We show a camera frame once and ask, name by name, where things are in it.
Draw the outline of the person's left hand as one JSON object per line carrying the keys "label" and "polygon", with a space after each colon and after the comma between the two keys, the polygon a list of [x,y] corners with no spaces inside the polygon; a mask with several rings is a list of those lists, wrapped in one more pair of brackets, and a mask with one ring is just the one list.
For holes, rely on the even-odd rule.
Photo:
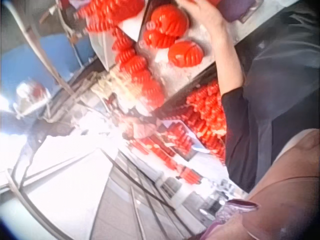
{"label": "person's left hand", "polygon": [[226,21],[220,11],[207,0],[197,0],[199,10],[186,10],[198,23],[210,33],[226,30]]}

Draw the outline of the large red ribbed dome shell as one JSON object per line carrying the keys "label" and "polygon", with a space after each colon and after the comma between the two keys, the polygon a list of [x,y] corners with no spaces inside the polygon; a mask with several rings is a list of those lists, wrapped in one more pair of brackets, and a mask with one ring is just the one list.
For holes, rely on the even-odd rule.
{"label": "large red ribbed dome shell", "polygon": [[187,14],[173,4],[164,4],[157,7],[151,14],[150,21],[146,23],[147,30],[174,37],[183,36],[190,27]]}

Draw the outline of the small red ribbed dome shell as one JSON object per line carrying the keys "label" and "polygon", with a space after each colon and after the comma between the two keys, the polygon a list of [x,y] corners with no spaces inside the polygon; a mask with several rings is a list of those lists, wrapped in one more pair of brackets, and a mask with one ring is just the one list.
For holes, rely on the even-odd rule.
{"label": "small red ribbed dome shell", "polygon": [[175,36],[166,35],[153,29],[146,30],[143,33],[141,43],[154,49],[167,49],[172,46],[176,40],[177,37]]}

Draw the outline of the purple container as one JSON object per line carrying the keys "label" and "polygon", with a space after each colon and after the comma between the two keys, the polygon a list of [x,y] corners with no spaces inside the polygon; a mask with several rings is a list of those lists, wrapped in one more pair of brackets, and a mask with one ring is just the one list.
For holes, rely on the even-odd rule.
{"label": "purple container", "polygon": [[264,0],[221,0],[217,8],[227,22],[244,23],[263,3]]}

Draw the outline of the white sheet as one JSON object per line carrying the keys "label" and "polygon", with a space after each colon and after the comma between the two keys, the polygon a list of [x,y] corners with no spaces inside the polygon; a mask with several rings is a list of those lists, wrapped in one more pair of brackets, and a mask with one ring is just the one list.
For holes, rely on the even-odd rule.
{"label": "white sheet", "polygon": [[139,40],[145,13],[146,8],[143,8],[137,16],[126,19],[118,25],[118,27],[135,42]]}

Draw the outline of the heap of red ribbed shells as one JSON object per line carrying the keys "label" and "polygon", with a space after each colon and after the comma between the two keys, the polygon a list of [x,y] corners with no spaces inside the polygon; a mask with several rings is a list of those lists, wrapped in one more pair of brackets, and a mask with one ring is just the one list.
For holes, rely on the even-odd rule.
{"label": "heap of red ribbed shells", "polygon": [[100,33],[136,17],[144,7],[145,0],[91,0],[74,16],[76,19],[87,20],[87,32]]}

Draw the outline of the row of red ribbed shells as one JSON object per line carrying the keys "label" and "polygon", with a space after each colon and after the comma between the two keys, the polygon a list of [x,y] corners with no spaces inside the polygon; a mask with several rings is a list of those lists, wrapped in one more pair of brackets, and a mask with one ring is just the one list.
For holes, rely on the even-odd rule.
{"label": "row of red ribbed shells", "polygon": [[112,50],[116,52],[119,70],[129,76],[134,87],[140,88],[139,96],[148,107],[161,107],[165,101],[163,87],[149,70],[147,59],[136,52],[136,43],[117,26],[112,27],[110,33],[115,37]]}

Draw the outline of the pile of red ribbed parts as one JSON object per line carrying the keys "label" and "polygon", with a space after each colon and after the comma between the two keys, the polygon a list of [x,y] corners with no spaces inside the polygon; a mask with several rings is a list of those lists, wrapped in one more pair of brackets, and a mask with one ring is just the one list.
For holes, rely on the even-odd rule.
{"label": "pile of red ribbed parts", "polygon": [[186,103],[193,109],[186,120],[188,127],[209,153],[225,165],[227,123],[218,82],[214,81],[194,90],[186,98]]}

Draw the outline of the stacks of red parts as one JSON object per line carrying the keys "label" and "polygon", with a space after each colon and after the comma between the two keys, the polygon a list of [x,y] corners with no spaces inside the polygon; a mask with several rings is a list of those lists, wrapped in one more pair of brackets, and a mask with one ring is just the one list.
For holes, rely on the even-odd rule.
{"label": "stacks of red parts", "polygon": [[139,140],[131,140],[130,144],[144,155],[153,153],[168,169],[177,173],[179,179],[185,180],[186,183],[190,185],[201,183],[202,176],[199,173],[186,166],[185,163],[179,163],[175,160],[176,155],[187,156],[194,144],[191,137],[187,135],[187,130],[182,122],[171,123],[164,132]]}

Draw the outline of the blue bin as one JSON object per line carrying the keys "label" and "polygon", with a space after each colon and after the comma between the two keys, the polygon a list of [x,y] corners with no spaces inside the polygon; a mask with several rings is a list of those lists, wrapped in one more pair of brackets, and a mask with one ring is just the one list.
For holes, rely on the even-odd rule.
{"label": "blue bin", "polygon": [[[64,34],[42,37],[40,44],[50,62],[65,80],[81,68],[75,52]],[[29,78],[39,81],[46,88],[53,88],[55,80],[27,44],[18,46],[1,57],[1,83],[15,88]]]}

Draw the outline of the grey metal frame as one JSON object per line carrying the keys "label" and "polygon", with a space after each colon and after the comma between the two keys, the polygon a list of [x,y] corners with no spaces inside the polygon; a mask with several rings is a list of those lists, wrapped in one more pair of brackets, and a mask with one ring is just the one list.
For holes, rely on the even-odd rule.
{"label": "grey metal frame", "polygon": [[[69,0],[0,0],[0,64],[5,53],[27,44],[54,79],[55,86],[47,89],[53,92],[59,88],[62,81],[68,80],[64,79],[51,63],[40,39],[56,34],[66,36],[62,21],[65,21],[67,26],[76,28],[77,24],[72,22],[74,12],[75,8]],[[85,60],[83,55],[88,49],[87,44],[80,40],[79,43],[70,45],[81,66]],[[15,98],[18,85],[15,88],[5,87],[1,83],[0,74],[0,95],[10,102]]]}

